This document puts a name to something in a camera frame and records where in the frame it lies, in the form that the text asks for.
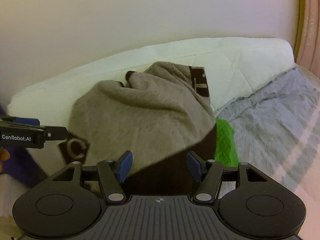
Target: mattress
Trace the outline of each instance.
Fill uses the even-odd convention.
[[[204,67],[211,106],[216,112],[234,98],[251,95],[294,66],[292,48],[282,39],[227,37],[175,41],[122,52],[29,86],[12,97],[8,113],[38,118],[42,125],[68,127],[73,103],[95,83],[106,79],[126,83],[128,70],[142,72],[155,61]],[[30,150],[48,175],[65,165],[58,143],[49,141],[44,149]]]

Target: gray gripper base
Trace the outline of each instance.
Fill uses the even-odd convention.
[[[23,236],[20,240],[33,240]],[[186,196],[133,196],[107,208],[91,228],[68,240],[246,240],[226,228],[210,207]],[[298,240],[291,236],[287,240]]]

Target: gray blanket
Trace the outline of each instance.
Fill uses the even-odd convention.
[[[294,68],[248,98],[229,103],[218,117],[235,130],[241,162],[249,162],[292,192],[317,155],[319,91]],[[220,197],[232,189],[225,183]]]

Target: green fuzzy fabric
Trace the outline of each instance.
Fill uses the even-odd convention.
[[[222,162],[224,166],[237,167],[239,163],[233,134],[235,131],[228,121],[216,119],[217,122],[217,148],[214,159]]]

